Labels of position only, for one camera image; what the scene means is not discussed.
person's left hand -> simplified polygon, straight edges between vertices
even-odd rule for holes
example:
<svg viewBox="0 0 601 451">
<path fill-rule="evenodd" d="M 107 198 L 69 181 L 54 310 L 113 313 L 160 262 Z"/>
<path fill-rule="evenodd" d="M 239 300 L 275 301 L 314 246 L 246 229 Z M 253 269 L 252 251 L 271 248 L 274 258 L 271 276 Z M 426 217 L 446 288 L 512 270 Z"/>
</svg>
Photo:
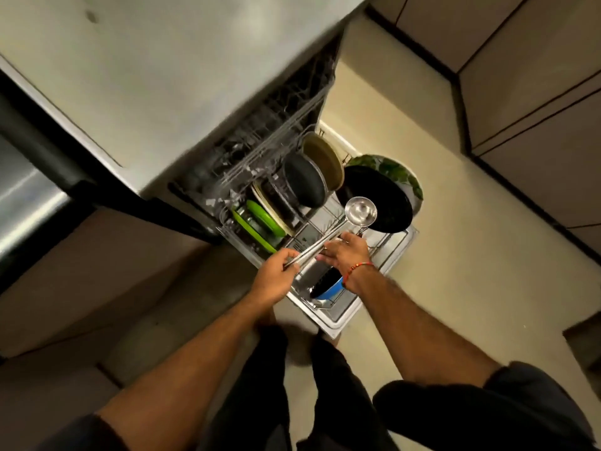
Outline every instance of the person's left hand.
<svg viewBox="0 0 601 451">
<path fill-rule="evenodd" d="M 265 309 L 282 300 L 290 291 L 292 281 L 301 269 L 295 263 L 284 270 L 284 265 L 289 257 L 293 258 L 298 254 L 296 250 L 283 248 L 271 255 L 259 269 L 248 294 L 249 298 L 260 303 Z"/>
</svg>

foot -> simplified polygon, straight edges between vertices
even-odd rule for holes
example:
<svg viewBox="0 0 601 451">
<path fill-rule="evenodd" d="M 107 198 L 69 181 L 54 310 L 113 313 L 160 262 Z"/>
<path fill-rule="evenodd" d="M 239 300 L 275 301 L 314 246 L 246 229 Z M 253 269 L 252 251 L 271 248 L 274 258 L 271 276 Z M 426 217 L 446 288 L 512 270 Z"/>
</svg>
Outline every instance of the foot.
<svg viewBox="0 0 601 451">
<path fill-rule="evenodd" d="M 257 328 L 265 328 L 267 326 L 275 326 L 278 324 L 278 320 L 275 318 L 274 308 L 271 307 L 263 316 L 261 316 L 255 323 Z"/>
<path fill-rule="evenodd" d="M 332 345 L 334 345 L 334 348 L 336 348 L 338 346 L 338 342 L 340 341 L 340 336 L 342 335 L 342 333 L 338 334 L 336 336 L 335 339 L 333 339 L 332 337 L 330 337 L 329 335 L 327 335 L 325 332 L 323 332 L 321 329 L 319 330 L 319 332 L 317 333 L 317 338 L 318 339 L 323 339 L 328 343 L 331 343 Z"/>
</svg>

green plate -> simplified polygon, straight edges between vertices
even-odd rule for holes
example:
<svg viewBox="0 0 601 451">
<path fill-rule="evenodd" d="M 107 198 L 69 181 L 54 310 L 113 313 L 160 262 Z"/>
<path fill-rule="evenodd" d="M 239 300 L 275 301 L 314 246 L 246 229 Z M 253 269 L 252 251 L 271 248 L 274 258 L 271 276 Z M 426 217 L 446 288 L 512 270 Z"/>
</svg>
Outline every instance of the green plate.
<svg viewBox="0 0 601 451">
<path fill-rule="evenodd" d="M 260 204 L 252 200 L 246 200 L 246 208 L 250 210 L 255 218 L 263 223 L 273 234 L 278 237 L 285 237 L 286 232 L 275 222 L 273 218 L 271 218 L 271 215 L 265 212 L 265 209 L 262 208 Z"/>
<path fill-rule="evenodd" d="M 277 251 L 264 238 L 262 238 L 259 233 L 257 233 L 235 210 L 232 209 L 231 214 L 234 216 L 234 220 L 236 220 L 238 224 L 252 236 L 253 239 L 259 242 L 265 250 L 270 253 L 275 253 Z"/>
</svg>

leg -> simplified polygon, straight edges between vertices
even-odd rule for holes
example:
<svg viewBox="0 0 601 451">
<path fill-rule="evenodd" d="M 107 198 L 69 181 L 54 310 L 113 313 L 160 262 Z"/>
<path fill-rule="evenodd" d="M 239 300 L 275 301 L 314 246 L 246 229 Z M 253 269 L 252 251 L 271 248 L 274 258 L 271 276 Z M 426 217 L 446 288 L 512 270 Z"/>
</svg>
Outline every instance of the leg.
<svg viewBox="0 0 601 451">
<path fill-rule="evenodd" d="M 199 451 L 291 449 L 284 390 L 288 340 L 278 326 L 261 329 L 261 340 L 204 434 Z"/>
<path fill-rule="evenodd" d="M 318 397 L 313 431 L 298 449 L 333 440 L 349 450 L 397 450 L 367 391 L 331 343 L 316 338 L 311 349 Z"/>
</svg>

dishwasher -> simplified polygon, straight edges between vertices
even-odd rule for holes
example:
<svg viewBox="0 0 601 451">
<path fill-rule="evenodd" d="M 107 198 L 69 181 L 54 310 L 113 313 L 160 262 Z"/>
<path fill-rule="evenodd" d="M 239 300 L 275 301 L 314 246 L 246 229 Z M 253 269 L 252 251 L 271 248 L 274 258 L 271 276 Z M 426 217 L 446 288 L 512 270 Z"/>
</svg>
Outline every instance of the dishwasher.
<svg viewBox="0 0 601 451">
<path fill-rule="evenodd" d="M 168 185 L 172 197 L 185 203 L 186 213 L 194 214 L 208 230 L 222 235 L 257 267 L 270 253 L 244 232 L 230 210 L 244 204 L 254 181 L 277 177 L 283 159 L 301 149 L 307 133 L 324 134 L 319 129 L 319 116 L 327 92 L 334 84 L 341 39 L 339 36 L 327 43 L 225 136 L 205 149 L 194 166 Z M 344 218 L 344 209 L 334 193 L 318 209 L 298 206 L 284 195 L 280 198 L 293 216 L 294 235 L 286 236 L 276 248 L 288 246 L 303 251 Z M 373 263 L 387 273 L 416 235 L 417 230 L 410 226 L 396 234 L 368 229 L 363 237 L 370 247 Z M 314 259 L 308 262 L 287 297 L 335 338 L 362 304 L 358 296 L 345 289 L 328 300 L 311 299 L 310 288 L 328 267 Z"/>
</svg>

